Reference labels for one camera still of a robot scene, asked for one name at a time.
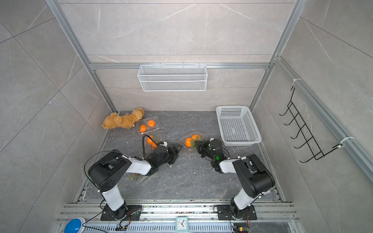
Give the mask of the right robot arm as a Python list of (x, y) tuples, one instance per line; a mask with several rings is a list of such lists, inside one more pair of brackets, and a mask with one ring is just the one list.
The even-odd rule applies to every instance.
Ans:
[(218, 139), (194, 142), (202, 158), (207, 157), (218, 173), (234, 173), (242, 186), (240, 192), (231, 200), (230, 209), (238, 214), (252, 206), (261, 195), (275, 186), (275, 179), (256, 154), (230, 158)]

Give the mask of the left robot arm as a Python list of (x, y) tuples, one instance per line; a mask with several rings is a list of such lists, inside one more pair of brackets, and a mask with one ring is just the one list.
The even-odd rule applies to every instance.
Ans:
[(88, 169), (88, 177), (96, 185), (111, 211), (125, 206), (118, 182), (126, 173), (151, 176), (164, 164), (172, 165), (182, 149), (181, 144), (167, 145), (165, 142), (145, 159), (129, 157), (119, 150), (112, 150)]

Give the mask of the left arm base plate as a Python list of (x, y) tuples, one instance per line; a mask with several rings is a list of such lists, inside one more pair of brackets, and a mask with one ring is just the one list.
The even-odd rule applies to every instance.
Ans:
[(103, 209), (101, 221), (119, 221), (130, 218), (130, 220), (138, 221), (142, 212), (142, 205), (124, 205), (117, 211), (112, 211), (108, 205)]

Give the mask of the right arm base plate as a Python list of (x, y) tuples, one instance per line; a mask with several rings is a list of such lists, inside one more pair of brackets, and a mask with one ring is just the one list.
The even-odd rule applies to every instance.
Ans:
[(242, 210), (235, 208), (233, 205), (216, 205), (213, 210), (218, 214), (218, 220), (257, 220), (256, 210), (253, 205)]

